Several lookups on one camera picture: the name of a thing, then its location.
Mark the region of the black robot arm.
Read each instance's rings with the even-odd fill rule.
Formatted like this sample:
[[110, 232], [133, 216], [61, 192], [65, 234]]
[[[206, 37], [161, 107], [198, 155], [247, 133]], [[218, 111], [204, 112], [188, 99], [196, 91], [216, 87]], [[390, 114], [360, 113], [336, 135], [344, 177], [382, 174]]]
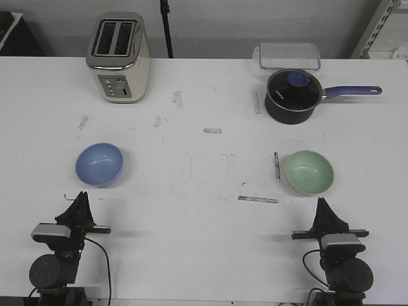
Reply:
[[363, 305], [365, 292], [374, 283], [374, 274], [369, 265], [356, 257], [366, 247], [360, 238], [369, 236], [365, 229], [350, 229], [348, 223], [340, 219], [327, 201], [317, 199], [317, 208], [311, 229], [294, 231], [293, 240], [317, 240], [320, 255], [319, 264], [326, 280], [319, 279], [307, 266], [305, 259], [313, 251], [302, 257], [305, 269], [327, 290], [312, 288], [307, 305]]
[[69, 208], [54, 223], [39, 223], [32, 231], [35, 242], [53, 251], [37, 258], [29, 270], [29, 280], [40, 295], [38, 305], [92, 305], [83, 287], [74, 284], [85, 241], [100, 246], [86, 237], [89, 233], [109, 234], [109, 226], [94, 222], [88, 194], [79, 192]]

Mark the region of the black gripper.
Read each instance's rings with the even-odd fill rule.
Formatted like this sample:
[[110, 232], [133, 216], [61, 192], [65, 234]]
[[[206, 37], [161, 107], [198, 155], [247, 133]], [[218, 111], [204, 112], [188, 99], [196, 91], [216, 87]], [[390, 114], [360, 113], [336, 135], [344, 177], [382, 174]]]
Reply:
[[349, 230], [349, 224], [340, 219], [331, 209], [328, 202], [323, 198], [318, 198], [316, 215], [312, 225], [312, 231], [293, 231], [292, 240], [317, 240], [321, 248], [321, 239], [328, 234], [352, 233], [359, 239], [368, 237], [370, 232], [365, 229]]
[[[63, 240], [63, 247], [83, 247], [88, 233], [111, 233], [110, 226], [95, 225], [86, 191], [80, 192], [68, 209], [55, 217], [55, 220], [57, 224], [62, 224], [71, 230], [69, 237]], [[80, 227], [82, 220], [86, 228]]]

